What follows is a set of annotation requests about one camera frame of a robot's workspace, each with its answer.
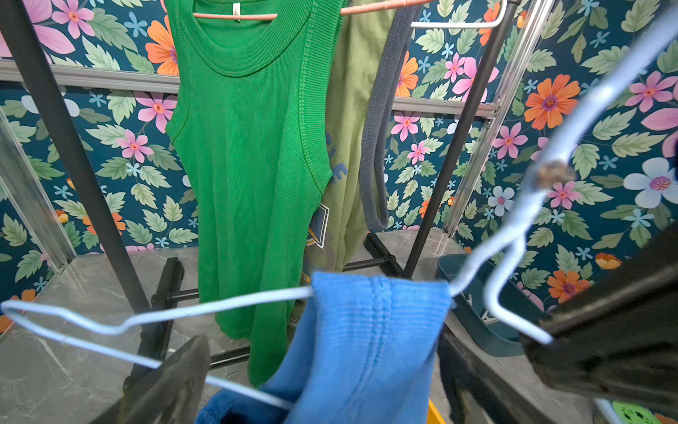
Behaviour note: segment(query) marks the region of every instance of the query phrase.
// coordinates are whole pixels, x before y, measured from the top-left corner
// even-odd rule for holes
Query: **light blue flower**
[[[430,22],[431,21],[431,19],[429,19],[431,17],[431,12],[427,12],[424,9],[424,10],[422,10],[422,15],[423,16],[421,18],[419,18],[419,22]]]
[[[132,174],[134,176],[138,176],[139,174],[141,174],[141,165],[139,165],[138,163],[135,163],[134,166],[132,166],[131,163],[128,163],[126,166],[128,174]]]
[[[47,285],[47,280],[45,280],[44,277],[40,277],[40,280],[33,283],[33,285],[35,286],[35,291],[40,293],[42,291],[42,289],[44,289],[45,286]]]
[[[599,45],[607,43],[605,38],[608,35],[610,35],[609,31],[604,34],[603,31],[598,31],[598,33],[595,35],[595,40],[592,40],[589,44],[591,44],[593,48],[597,49]]]
[[[104,100],[104,95],[99,93],[95,93],[93,91],[89,91],[89,95],[92,97],[90,98],[89,102],[90,103],[96,103],[97,107],[101,107],[102,104],[106,104],[106,101]]]
[[[157,241],[155,242],[156,246],[160,246],[161,248],[164,248],[165,246],[169,246],[170,243],[167,241],[167,237],[156,237],[155,238]]]
[[[61,196],[61,197],[63,197],[64,199],[68,199],[69,196],[72,196],[72,195],[73,195],[73,193],[71,193],[70,191],[68,191],[68,186],[67,186],[67,185],[64,185],[64,186],[61,187],[61,188],[59,188],[58,185],[55,185],[54,188],[55,188],[55,190],[56,190],[56,191],[54,192],[54,195],[55,195],[55,196]]]
[[[653,219],[654,215],[653,214],[646,214],[646,215],[641,215],[640,209],[634,209],[633,210],[633,215],[625,216],[624,220],[625,221],[633,221],[633,224],[631,224],[631,228],[636,228],[640,224],[644,225],[645,227],[649,227],[650,223],[646,221],[646,219]]]
[[[527,84],[525,84],[525,87],[523,88],[524,91],[526,91],[528,94],[532,93],[534,90],[537,89],[537,83],[539,82],[538,79],[535,79],[532,81],[531,79],[528,79]]]
[[[600,6],[599,1],[593,1],[593,0],[582,0],[581,1],[582,7],[577,11],[578,14],[584,12],[584,16],[588,16],[591,13],[591,9],[595,9],[596,7]]]
[[[443,50],[443,56],[445,56],[445,59],[449,58],[450,56],[454,55],[454,52],[452,51],[454,49],[454,43],[453,44],[447,44],[445,43],[445,49]]]
[[[417,61],[419,63],[419,71],[422,71],[422,73],[426,73],[428,71],[428,68],[431,67],[431,64],[428,63],[428,54],[424,58],[424,60],[419,59]]]
[[[140,20],[139,22],[136,22],[136,15],[134,12],[129,13],[129,19],[131,22],[125,22],[125,27],[129,29],[133,29],[132,31],[132,37],[136,38],[139,37],[139,33],[142,33],[144,37],[148,36],[148,33],[146,33],[146,30],[144,29],[145,27],[148,26],[148,22],[145,20]]]
[[[603,171],[607,171],[608,168],[612,168],[612,169],[617,168],[617,165],[615,165],[614,162],[617,162],[618,160],[619,160],[619,158],[616,157],[616,156],[613,157],[612,159],[610,159],[609,157],[607,157],[607,155],[605,155],[605,156],[603,156],[603,160],[601,160],[598,163],[598,165],[602,165]]]
[[[577,251],[578,251],[578,252],[575,253],[575,255],[576,255],[576,256],[581,256],[581,257],[582,257],[582,261],[585,261],[586,259],[593,259],[593,255],[589,254],[589,252],[591,251],[591,248],[584,248],[584,249],[582,249],[582,248],[580,248],[580,247],[577,247]]]

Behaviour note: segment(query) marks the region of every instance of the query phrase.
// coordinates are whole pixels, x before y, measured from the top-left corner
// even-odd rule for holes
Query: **green tank top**
[[[299,284],[308,223],[332,176],[325,96],[344,0],[167,2],[181,86],[167,125],[199,205],[201,302]],[[287,351],[291,302],[219,313],[250,340],[257,386]]]

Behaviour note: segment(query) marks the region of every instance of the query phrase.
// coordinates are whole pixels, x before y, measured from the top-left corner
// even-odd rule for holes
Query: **blue cloth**
[[[424,424],[448,283],[316,273],[280,369],[261,390],[280,410],[217,393],[196,424]]]

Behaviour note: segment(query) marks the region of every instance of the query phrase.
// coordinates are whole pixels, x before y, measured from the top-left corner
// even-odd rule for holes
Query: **green leaf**
[[[530,240],[527,242],[528,246],[543,248],[553,243],[553,232],[550,228],[539,227],[530,235]]]
[[[106,69],[108,71],[120,71],[120,65],[110,53],[104,50],[100,45],[92,44],[87,38],[82,37],[83,46],[85,47],[85,57],[92,64],[92,68]]]
[[[106,15],[106,12],[99,7],[92,9],[92,11],[94,12],[94,18],[88,21],[88,23],[94,29],[95,37],[103,40],[108,45],[114,45],[120,50],[126,47],[137,52],[136,44],[129,37],[125,26],[117,22],[118,18],[113,15]]]
[[[636,33],[654,18],[654,12],[659,8],[659,0],[636,0],[631,10],[626,12],[626,20],[622,22],[622,29],[628,33]]]
[[[142,211],[144,212],[144,220],[146,221],[146,225],[148,225],[151,231],[162,233],[167,229],[167,222],[162,216],[156,214],[155,212],[151,212],[150,210],[142,209]]]
[[[565,41],[566,39],[570,37],[574,37],[576,33],[578,33],[581,29],[582,26],[584,26],[584,23],[586,22],[586,16],[582,16],[581,18],[577,19],[573,23],[570,24],[570,26],[567,28],[567,31],[565,31],[560,38],[558,38],[558,42],[561,43],[562,41]]]
[[[151,207],[153,209],[158,208],[155,205],[155,195],[149,186],[141,183],[135,184],[132,186],[131,193],[134,196],[134,199],[136,199],[136,201],[142,205]]]
[[[589,72],[596,75],[605,75],[617,66],[628,50],[627,46],[622,48],[613,46],[610,50],[601,50],[596,56],[585,60],[582,66],[591,68]]]
[[[457,38],[457,52],[459,54],[468,53],[471,47],[473,47],[476,37],[478,37],[477,29],[466,28],[462,30],[462,33]]]
[[[127,173],[128,159],[124,157],[114,157],[101,164],[101,169],[96,172],[97,175],[117,180],[124,180],[129,176]]]
[[[469,202],[464,209],[464,216],[466,219],[474,219],[478,213],[478,206],[476,206],[475,199]]]
[[[632,228],[629,233],[629,238],[636,242],[639,248],[643,247],[650,241],[652,234],[650,231],[645,228],[644,225],[639,225],[638,227]]]
[[[624,179],[618,175],[610,174],[608,176],[592,175],[591,180],[597,182],[604,189],[617,189],[624,185]]]
[[[87,249],[91,249],[99,244],[99,237],[89,231],[85,231],[85,233],[83,233],[83,243]]]
[[[38,272],[40,268],[42,268],[43,261],[41,261],[40,256],[42,256],[42,253],[40,253],[38,250],[30,250],[28,253],[22,256],[23,259],[17,265],[19,269],[16,271],[16,275],[14,276],[15,283],[22,278],[28,278],[32,276]]]
[[[659,53],[657,67],[663,73],[678,71],[678,40],[673,40],[665,52]]]
[[[19,100],[5,100],[2,111],[8,117],[13,116],[15,118],[23,118],[26,112],[28,112],[28,109],[26,109]]]
[[[55,200],[54,203],[58,204],[64,212],[71,215],[73,218],[82,219],[87,216],[85,206],[79,201]]]
[[[558,269],[561,271],[579,272],[582,267],[579,266],[579,260],[574,256],[574,253],[558,245],[558,253],[555,254],[555,261],[558,264]]]
[[[440,28],[427,29],[426,34],[415,41],[426,53],[437,53],[445,45],[445,33]]]
[[[574,183],[574,191],[581,194],[576,202],[580,205],[595,205],[601,201],[612,200],[613,197],[603,193],[603,188],[598,187],[592,182],[577,181]]]
[[[393,194],[391,194],[388,197],[388,201],[386,202],[386,208],[388,210],[395,210],[395,208],[398,207],[399,201],[400,201],[400,196],[398,196],[398,190],[396,190],[396,191],[393,192]]]
[[[649,152],[650,147],[664,140],[666,135],[651,136],[649,132],[624,134],[612,143],[612,151],[619,157],[638,156],[638,153]]]
[[[584,49],[586,48],[586,37],[584,37],[584,34],[579,34],[579,37],[577,37],[577,41],[574,42],[572,45],[572,56],[574,57],[574,61],[579,63],[582,61],[582,55],[584,54]]]
[[[593,136],[598,140],[609,140],[612,137],[618,136],[629,126],[629,121],[635,115],[636,110],[634,108],[624,113],[617,112],[599,121],[593,127]]]
[[[410,154],[409,150],[405,150],[400,152],[400,154],[395,158],[395,161],[393,161],[393,165],[389,168],[390,171],[397,171],[401,170],[407,165],[410,160],[407,158],[407,155]]]
[[[80,116],[80,118],[86,120],[89,123],[108,122],[111,120],[110,117],[102,115],[101,113],[97,113],[94,111],[94,109],[90,108],[80,109],[80,115],[78,116]]]
[[[411,180],[410,182],[408,182],[407,185],[405,186],[405,190],[403,191],[403,200],[413,195],[414,192],[417,191],[417,187],[419,187],[419,183],[417,182],[417,180]]]
[[[143,225],[128,219],[125,219],[125,224],[127,224],[127,232],[135,242],[145,245],[150,243],[153,239],[151,232]]]
[[[154,187],[171,187],[162,172],[150,165],[144,165],[141,167],[141,173],[139,174],[139,177]]]
[[[546,68],[555,66],[556,62],[553,58],[553,52],[546,49],[535,50],[530,56],[530,61],[527,64],[528,72],[541,72]]]
[[[605,219],[624,219],[627,216],[633,216],[633,210],[638,209],[637,205],[617,205],[615,210],[608,210],[600,214]]]
[[[33,137],[37,131],[36,127],[23,126],[19,124],[19,121],[10,122],[9,128],[12,130],[16,138],[22,143],[30,142],[31,137]]]
[[[169,240],[172,243],[184,244],[190,243],[191,241],[198,238],[196,233],[193,233],[191,230],[183,228],[173,228],[169,230]]]
[[[526,288],[534,290],[541,287],[541,285],[546,282],[546,279],[549,277],[549,275],[550,273],[548,271],[530,268],[527,271],[523,271],[521,273],[521,281]]]
[[[572,164],[574,169],[579,171],[582,179],[585,179],[591,173],[591,170],[598,166],[598,146],[595,144],[580,144],[574,149],[572,155]]]
[[[106,204],[108,205],[111,214],[120,212],[120,209],[123,208],[125,204],[125,192],[120,191],[118,193],[108,193],[106,195]]]
[[[23,245],[28,238],[24,225],[19,220],[10,218],[7,214],[3,217],[2,234],[12,247]]]
[[[165,218],[173,223],[184,217],[181,207],[170,196],[167,196],[165,204],[163,205],[163,214],[165,215]]]
[[[121,123],[123,119],[129,118],[132,112],[134,112],[136,99],[132,92],[111,90],[106,99],[108,100],[108,109],[113,111],[113,119],[115,119],[116,123]]]
[[[671,223],[671,210],[663,203],[660,203],[656,208],[649,209],[647,213],[654,215],[654,224],[660,230],[665,229]]]
[[[111,147],[120,147],[117,142],[118,138],[125,138],[125,128],[118,125],[97,125],[96,128],[86,128],[87,133],[97,138],[101,144]]]
[[[146,74],[152,74],[155,72],[153,63],[151,63],[151,61],[146,59],[144,56],[133,53],[127,49],[125,49],[125,56],[127,56],[127,60],[129,60],[129,64],[132,66],[132,68],[136,69],[137,71]]]
[[[600,29],[607,29],[610,25],[607,22],[607,9],[602,6],[594,7],[591,10],[591,19],[589,20],[591,26],[595,26]]]
[[[468,19],[468,9],[469,9],[470,6],[471,6],[471,0],[468,0],[466,3],[459,5],[454,10],[454,13],[452,13],[452,16],[450,17],[448,22],[453,22],[453,23],[466,22],[466,19]],[[450,35],[457,35],[459,32],[461,32],[461,29],[451,29],[451,28],[449,28],[448,31],[450,32]]]
[[[51,163],[48,162],[43,162],[42,159],[38,159],[37,157],[31,157],[31,156],[26,156],[28,160],[31,163],[31,166],[33,167],[33,170],[35,171],[35,174],[40,178],[41,180],[51,180],[52,178],[56,178],[58,176],[62,176],[64,173],[55,170],[52,167]]]
[[[400,204],[400,206],[398,206],[398,208],[395,210],[395,216],[402,218],[407,214],[408,210],[410,210],[410,199],[404,201]]]

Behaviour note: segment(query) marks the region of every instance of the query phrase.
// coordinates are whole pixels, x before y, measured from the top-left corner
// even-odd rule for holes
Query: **silver metal bar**
[[[485,165],[487,156],[490,154],[492,142],[494,142],[497,134],[499,134],[499,129],[509,113],[513,94],[523,79],[530,56],[541,37],[546,19],[549,17],[555,2],[556,0],[534,0],[530,5],[527,19],[525,19],[525,26],[520,30],[518,42],[504,69],[499,88],[494,96],[493,103],[498,104],[499,109],[492,122],[485,124],[482,134],[478,137],[478,142],[473,149],[471,160],[466,168],[466,174],[464,174],[459,184],[459,189],[454,196],[454,205],[443,225],[443,230],[450,237],[454,236],[464,214],[466,204],[471,199],[475,183],[478,181],[483,165]]]
[[[75,250],[38,176],[0,110],[0,185],[4,186],[28,232],[40,250],[54,264],[54,272],[66,269],[75,258]]]

